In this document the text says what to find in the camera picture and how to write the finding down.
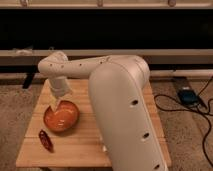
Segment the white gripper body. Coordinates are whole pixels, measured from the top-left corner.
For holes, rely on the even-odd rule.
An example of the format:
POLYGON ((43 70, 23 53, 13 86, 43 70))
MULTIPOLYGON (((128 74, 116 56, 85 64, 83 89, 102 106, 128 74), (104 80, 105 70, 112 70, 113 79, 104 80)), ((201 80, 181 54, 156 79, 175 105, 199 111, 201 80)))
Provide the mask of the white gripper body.
POLYGON ((71 91, 66 77, 50 78, 49 83, 51 93, 55 98, 63 97, 71 91))

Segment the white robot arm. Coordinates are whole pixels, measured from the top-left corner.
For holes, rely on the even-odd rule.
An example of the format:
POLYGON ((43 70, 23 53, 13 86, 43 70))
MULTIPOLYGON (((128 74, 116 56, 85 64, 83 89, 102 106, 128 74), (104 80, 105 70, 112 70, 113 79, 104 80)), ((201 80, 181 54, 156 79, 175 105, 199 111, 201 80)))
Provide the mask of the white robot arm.
POLYGON ((86 78, 88 94, 113 171, 168 171, 142 89, 149 81, 146 61, 109 55, 70 61, 61 51, 42 59, 52 94, 69 91, 67 79, 86 78))

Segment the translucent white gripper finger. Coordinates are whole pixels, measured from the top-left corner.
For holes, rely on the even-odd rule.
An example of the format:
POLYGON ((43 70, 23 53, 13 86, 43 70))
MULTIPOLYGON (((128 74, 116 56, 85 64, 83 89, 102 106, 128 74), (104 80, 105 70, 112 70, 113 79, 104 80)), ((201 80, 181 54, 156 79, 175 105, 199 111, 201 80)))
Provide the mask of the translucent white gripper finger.
POLYGON ((52 109, 56 109, 56 102, 57 102, 56 98, 51 99, 50 106, 51 106, 52 109))
POLYGON ((61 102, 61 98, 56 98, 56 100, 55 100, 55 105, 54 105, 54 111, 57 110, 57 108, 58 108, 60 102, 61 102))

